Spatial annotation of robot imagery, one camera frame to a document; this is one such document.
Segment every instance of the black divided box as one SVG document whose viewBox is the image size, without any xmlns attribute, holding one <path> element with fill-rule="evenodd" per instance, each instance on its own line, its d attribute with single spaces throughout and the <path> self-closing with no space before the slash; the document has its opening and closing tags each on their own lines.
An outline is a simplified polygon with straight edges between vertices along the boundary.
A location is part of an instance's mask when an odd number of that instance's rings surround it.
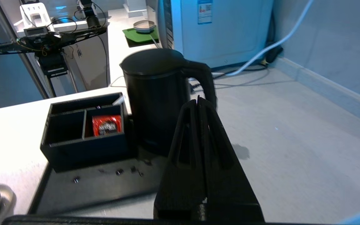
<svg viewBox="0 0 360 225">
<path fill-rule="evenodd" d="M 56 172 L 109 163 L 131 154 L 128 114 L 124 104 L 112 105 L 122 93 L 51 104 L 40 149 Z M 94 116 L 121 116 L 121 132 L 93 133 Z"/>
</svg>

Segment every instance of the kettle handle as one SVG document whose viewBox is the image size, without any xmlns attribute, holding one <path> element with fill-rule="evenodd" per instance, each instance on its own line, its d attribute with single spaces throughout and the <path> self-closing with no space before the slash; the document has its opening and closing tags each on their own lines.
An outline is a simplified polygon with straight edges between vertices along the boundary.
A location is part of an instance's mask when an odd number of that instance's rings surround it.
<svg viewBox="0 0 360 225">
<path fill-rule="evenodd" d="M 206 100 L 216 109 L 217 98 L 210 67 L 204 63 L 187 60 L 182 71 L 188 78 L 195 78 L 201 84 Z"/>
</svg>

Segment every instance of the kettle lid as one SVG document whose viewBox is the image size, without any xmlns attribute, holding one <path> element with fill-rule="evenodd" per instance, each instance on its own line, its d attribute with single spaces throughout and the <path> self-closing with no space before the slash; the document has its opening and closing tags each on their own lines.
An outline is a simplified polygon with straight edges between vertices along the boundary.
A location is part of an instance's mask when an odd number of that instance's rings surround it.
<svg viewBox="0 0 360 225">
<path fill-rule="evenodd" d="M 154 76 L 182 68 L 186 62 L 178 51 L 156 48 L 129 55 L 123 60 L 120 67 L 126 74 Z"/>
</svg>

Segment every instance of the sticker label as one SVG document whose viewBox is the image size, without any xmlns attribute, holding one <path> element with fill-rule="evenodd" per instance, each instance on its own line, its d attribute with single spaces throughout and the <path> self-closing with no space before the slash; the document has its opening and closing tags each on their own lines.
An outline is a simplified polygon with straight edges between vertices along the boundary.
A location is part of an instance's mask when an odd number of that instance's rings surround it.
<svg viewBox="0 0 360 225">
<path fill-rule="evenodd" d="M 213 0 L 198 0 L 198 24 L 212 23 Z"/>
</svg>

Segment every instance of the red packet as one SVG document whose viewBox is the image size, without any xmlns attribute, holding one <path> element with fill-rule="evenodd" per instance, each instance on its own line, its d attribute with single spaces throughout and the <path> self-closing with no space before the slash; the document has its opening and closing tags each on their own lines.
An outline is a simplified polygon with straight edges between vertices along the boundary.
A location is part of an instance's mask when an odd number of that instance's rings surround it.
<svg viewBox="0 0 360 225">
<path fill-rule="evenodd" d="M 119 115 L 115 116 L 96 116 L 92 117 L 92 128 L 94 136 L 119 133 L 122 131 L 122 119 Z"/>
</svg>

